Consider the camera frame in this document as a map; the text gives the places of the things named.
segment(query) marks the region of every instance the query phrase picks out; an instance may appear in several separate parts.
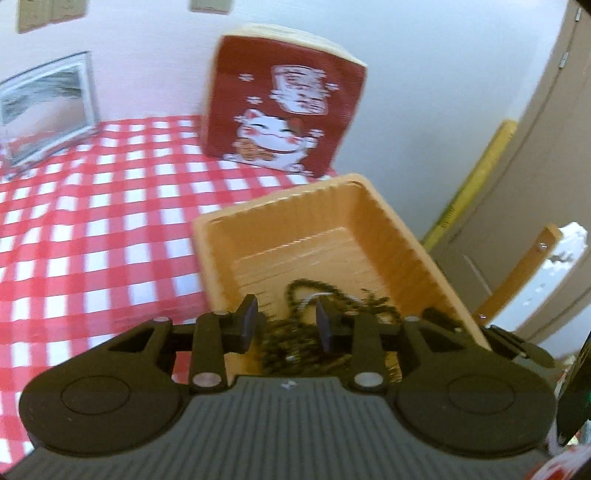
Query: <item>red and white fabric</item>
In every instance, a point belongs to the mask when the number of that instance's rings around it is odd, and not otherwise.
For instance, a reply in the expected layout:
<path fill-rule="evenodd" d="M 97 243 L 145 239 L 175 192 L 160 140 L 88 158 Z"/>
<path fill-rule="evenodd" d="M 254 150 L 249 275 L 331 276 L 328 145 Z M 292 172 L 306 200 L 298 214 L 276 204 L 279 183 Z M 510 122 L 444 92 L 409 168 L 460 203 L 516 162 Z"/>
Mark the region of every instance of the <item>red and white fabric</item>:
<path fill-rule="evenodd" d="M 191 222 L 312 179 L 202 155 L 198 118 L 103 124 L 0 185 L 0 472 L 33 447 L 35 375 L 159 315 L 207 310 Z"/>

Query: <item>tray rim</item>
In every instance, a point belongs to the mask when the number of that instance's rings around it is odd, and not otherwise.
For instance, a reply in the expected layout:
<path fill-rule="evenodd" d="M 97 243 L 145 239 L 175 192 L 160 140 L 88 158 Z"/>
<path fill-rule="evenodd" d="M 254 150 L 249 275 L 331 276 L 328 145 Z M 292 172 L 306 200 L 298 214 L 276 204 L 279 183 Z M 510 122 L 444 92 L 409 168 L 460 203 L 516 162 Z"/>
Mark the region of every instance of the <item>tray rim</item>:
<path fill-rule="evenodd" d="M 219 287 L 219 282 L 217 281 L 218 275 L 217 269 L 213 264 L 213 255 L 211 251 L 212 249 L 206 239 L 206 227 L 209 223 L 212 223 L 217 219 L 227 217 L 229 215 L 234 215 L 245 210 L 250 210 L 258 206 L 266 205 L 267 203 L 274 203 L 279 200 L 286 200 L 294 195 L 301 195 L 321 189 L 329 189 L 332 187 L 339 186 L 341 184 L 348 183 L 355 183 L 360 185 L 378 203 L 379 207 L 384 211 L 388 219 L 407 239 L 410 246 L 417 253 L 419 259 L 423 262 L 429 273 L 433 276 L 433 279 L 443 290 L 443 293 L 449 299 L 449 302 L 458 312 L 460 317 L 459 320 L 462 321 L 466 330 L 472 335 L 475 342 L 486 349 L 490 349 L 488 341 L 485 339 L 484 335 L 480 331 L 480 327 L 476 324 L 466 306 L 457 296 L 457 293 L 451 287 L 451 285 L 447 281 L 447 278 L 443 275 L 441 270 L 439 270 L 437 264 L 433 261 L 431 256 L 423 248 L 423 246 L 413 235 L 410 229 L 406 226 L 406 224 L 402 221 L 402 219 L 398 216 L 398 214 L 393 210 L 393 208 L 384 200 L 384 198 L 378 193 L 374 186 L 371 185 L 371 182 L 368 179 L 366 179 L 363 175 L 360 175 L 358 173 L 345 174 L 328 180 L 321 180 L 305 185 L 298 185 L 285 190 L 278 190 L 277 192 L 272 192 L 268 195 L 262 196 L 254 200 L 250 200 L 248 202 L 240 203 L 238 205 L 232 205 L 217 210 L 215 212 L 205 213 L 203 215 L 198 216 L 192 224 L 194 242 L 193 246 L 195 254 L 199 258 L 199 262 L 201 263 L 201 282 L 202 285 L 204 285 L 205 293 L 207 295 L 210 307 L 213 310 L 223 310 L 232 308 L 233 306 L 228 305 L 226 303 L 226 300 L 224 299 L 224 296 Z"/>

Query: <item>wooden handle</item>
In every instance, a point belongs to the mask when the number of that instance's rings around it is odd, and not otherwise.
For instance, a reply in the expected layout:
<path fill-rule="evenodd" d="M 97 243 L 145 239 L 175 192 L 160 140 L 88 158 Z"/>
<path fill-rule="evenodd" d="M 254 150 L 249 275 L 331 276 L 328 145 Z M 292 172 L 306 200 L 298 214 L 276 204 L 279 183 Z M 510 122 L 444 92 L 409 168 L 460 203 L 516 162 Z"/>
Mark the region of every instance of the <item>wooden handle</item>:
<path fill-rule="evenodd" d="M 556 225 L 550 224 L 542 230 L 532 247 L 503 281 L 501 286 L 476 309 L 473 318 L 478 325 L 487 325 L 495 318 L 496 314 L 536 274 L 561 239 L 562 233 Z"/>

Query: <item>silver frame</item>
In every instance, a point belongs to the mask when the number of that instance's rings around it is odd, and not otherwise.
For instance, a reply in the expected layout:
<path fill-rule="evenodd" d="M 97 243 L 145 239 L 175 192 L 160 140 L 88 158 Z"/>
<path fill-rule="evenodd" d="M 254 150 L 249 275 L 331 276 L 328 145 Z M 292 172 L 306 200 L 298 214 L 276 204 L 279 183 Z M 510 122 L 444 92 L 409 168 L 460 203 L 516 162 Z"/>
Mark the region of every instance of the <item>silver frame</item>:
<path fill-rule="evenodd" d="M 84 51 L 67 56 L 26 72 L 22 72 L 14 77 L 0 83 L 0 102 L 4 96 L 19 87 L 33 82 L 39 78 L 51 75 L 61 70 L 77 67 L 80 87 L 82 89 L 82 101 L 84 104 L 86 125 L 78 130 L 64 135 L 56 135 L 55 139 L 45 145 L 39 146 L 36 150 L 30 152 L 16 164 L 12 164 L 13 154 L 8 146 L 8 132 L 4 121 L 4 113 L 0 105 L 0 162 L 2 166 L 2 175 L 6 179 L 14 178 L 16 175 L 28 170 L 40 161 L 47 158 L 52 153 L 62 150 L 72 143 L 81 140 L 84 137 L 93 135 L 98 130 L 98 110 L 95 102 L 95 91 L 92 82 L 92 68 L 90 63 L 90 52 Z"/>

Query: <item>yellow strip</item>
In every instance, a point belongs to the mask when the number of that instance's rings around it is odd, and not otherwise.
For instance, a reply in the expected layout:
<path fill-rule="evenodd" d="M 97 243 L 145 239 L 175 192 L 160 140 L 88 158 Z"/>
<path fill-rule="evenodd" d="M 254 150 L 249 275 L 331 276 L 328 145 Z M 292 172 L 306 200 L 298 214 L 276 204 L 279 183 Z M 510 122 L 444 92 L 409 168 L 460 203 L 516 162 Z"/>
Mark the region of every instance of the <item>yellow strip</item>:
<path fill-rule="evenodd" d="M 437 223 L 423 239 L 423 247 L 430 252 L 441 240 L 443 234 L 454 224 L 460 214 L 470 205 L 478 194 L 484 182 L 496 167 L 499 158 L 505 151 L 509 140 L 515 134 L 517 122 L 515 120 L 503 120 L 495 135 L 484 150 L 480 160 L 470 172 L 456 196 L 447 209 L 439 217 Z"/>

